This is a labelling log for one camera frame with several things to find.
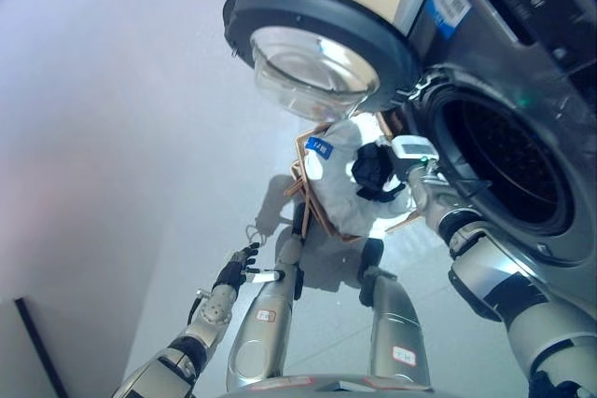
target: white sticker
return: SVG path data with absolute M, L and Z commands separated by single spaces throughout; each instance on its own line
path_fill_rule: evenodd
M 270 311 L 269 309 L 259 309 L 255 315 L 255 318 L 258 321 L 273 323 L 276 322 L 276 313 L 275 311 Z
M 392 347 L 392 357 L 395 361 L 410 365 L 411 367 L 416 367 L 417 365 L 417 354 L 402 347 Z
M 451 28 L 456 28 L 460 21 L 465 17 L 470 9 L 470 2 L 468 0 L 433 0 L 437 12 L 442 16 L 443 20 L 450 25 Z
M 287 387 L 310 386 L 311 384 L 313 384 L 313 380 L 310 377 L 275 377 L 253 384 L 251 391 L 270 391 Z

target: black cloth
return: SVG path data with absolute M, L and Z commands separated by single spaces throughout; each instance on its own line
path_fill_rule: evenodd
M 352 173 L 356 182 L 363 187 L 356 192 L 363 199 L 390 202 L 405 188 L 401 183 L 390 191 L 383 190 L 383 185 L 394 174 L 394 168 L 387 149 L 376 144 L 365 144 L 358 148 Z

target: small white label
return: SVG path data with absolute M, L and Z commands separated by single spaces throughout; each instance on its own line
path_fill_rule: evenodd
M 395 361 L 415 367 L 417 365 L 417 354 L 414 351 L 402 347 L 392 347 L 392 357 Z
M 276 321 L 276 313 L 275 311 L 270 311 L 269 309 L 259 309 L 255 318 L 258 321 L 273 323 Z
M 434 0 L 437 12 L 452 28 L 460 23 L 470 9 L 468 0 Z

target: gray washing machine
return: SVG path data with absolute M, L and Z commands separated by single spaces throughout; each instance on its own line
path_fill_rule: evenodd
M 535 276 L 593 313 L 595 0 L 424 0 L 408 37 L 352 0 L 228 0 L 223 15 L 292 112 L 399 109 Z
M 425 0 L 409 41 L 427 78 L 407 102 L 452 184 L 593 308 L 595 23 L 595 0 Z

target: white cloth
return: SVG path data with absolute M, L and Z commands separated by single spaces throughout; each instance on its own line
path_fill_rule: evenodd
M 307 150 L 305 170 L 312 189 L 326 210 L 329 221 L 343 234 L 382 239 L 388 227 L 404 222 L 415 210 L 415 203 L 406 187 L 390 202 L 360 198 L 351 169 L 356 151 L 364 144 L 383 138 L 380 125 L 372 114 L 359 114 L 333 124 L 317 136 L 333 146 L 329 159 Z M 384 189 L 399 183 L 394 178 Z

